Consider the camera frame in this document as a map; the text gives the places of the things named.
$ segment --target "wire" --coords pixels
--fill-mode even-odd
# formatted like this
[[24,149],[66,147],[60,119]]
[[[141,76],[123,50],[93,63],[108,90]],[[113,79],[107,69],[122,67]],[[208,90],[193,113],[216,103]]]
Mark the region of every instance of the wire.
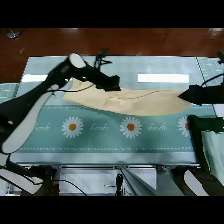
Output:
[[216,76],[214,76],[214,77],[212,77],[212,78],[210,78],[210,79],[204,81],[204,82],[201,84],[201,86],[205,85],[207,82],[210,82],[210,81],[212,81],[212,80],[214,80],[214,79],[217,79],[217,78],[220,77],[220,76],[223,76],[223,77],[224,77],[224,73],[223,73],[223,74],[216,75]]
[[56,89],[56,90],[48,90],[48,91],[46,91],[47,93],[48,92],[66,92],[66,93],[76,93],[76,92],[81,92],[81,91],[83,91],[83,90],[86,90],[86,89],[89,89],[90,87],[92,87],[92,86],[94,86],[94,84],[92,84],[92,85],[90,85],[90,86],[88,86],[88,87],[86,87],[86,88],[84,88],[84,89],[80,89],[80,90],[63,90],[63,89]]
[[54,181],[63,181],[63,182],[67,182],[67,183],[73,185],[74,187],[76,187],[77,189],[79,189],[85,196],[87,196],[87,194],[86,194],[83,190],[81,190],[78,186],[76,186],[75,184],[73,184],[72,182],[70,182],[70,181],[68,181],[68,180],[54,180]]

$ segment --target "flower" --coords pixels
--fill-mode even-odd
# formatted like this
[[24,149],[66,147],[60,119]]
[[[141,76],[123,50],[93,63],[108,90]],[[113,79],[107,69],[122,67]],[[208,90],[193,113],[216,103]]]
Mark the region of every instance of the flower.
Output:
[[70,137],[75,138],[76,136],[79,136],[83,130],[83,122],[78,117],[69,117],[66,119],[65,122],[63,122],[62,125],[62,131],[64,132],[63,135],[66,135],[66,138]]
[[126,135],[126,138],[130,139],[140,135],[140,130],[142,130],[140,121],[134,117],[126,117],[126,119],[123,119],[120,127],[120,131],[123,131],[123,135]]
[[187,121],[187,116],[179,119],[177,127],[179,131],[182,131],[182,135],[184,135],[185,137],[190,137],[190,126]]

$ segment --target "wooden floor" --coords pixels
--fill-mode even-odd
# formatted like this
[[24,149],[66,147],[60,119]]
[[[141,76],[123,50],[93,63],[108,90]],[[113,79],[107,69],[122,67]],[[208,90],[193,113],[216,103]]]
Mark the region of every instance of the wooden floor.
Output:
[[224,50],[223,28],[21,28],[9,39],[0,29],[0,82],[19,82],[30,56],[61,56],[71,52],[96,55],[216,57]]

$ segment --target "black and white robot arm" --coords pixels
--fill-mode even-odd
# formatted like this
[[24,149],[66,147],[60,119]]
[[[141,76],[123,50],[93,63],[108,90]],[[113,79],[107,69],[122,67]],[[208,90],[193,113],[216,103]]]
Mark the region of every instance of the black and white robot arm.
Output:
[[[102,65],[103,57],[96,58]],[[35,194],[44,179],[10,161],[31,134],[38,114],[46,100],[65,86],[70,78],[89,81],[105,91],[119,91],[119,76],[108,77],[100,66],[90,66],[79,54],[73,53],[49,72],[47,79],[26,94],[0,104],[0,178],[30,194]]]

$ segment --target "beige cloth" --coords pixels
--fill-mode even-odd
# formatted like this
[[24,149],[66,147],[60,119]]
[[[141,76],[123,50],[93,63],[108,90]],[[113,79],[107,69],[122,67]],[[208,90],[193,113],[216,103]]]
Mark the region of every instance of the beige cloth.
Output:
[[[70,91],[84,89],[90,82],[73,79]],[[178,96],[183,90],[129,90],[105,92],[92,86],[84,91],[65,93],[67,101],[82,104],[98,110],[112,111],[120,114],[153,116],[183,112],[191,103]]]

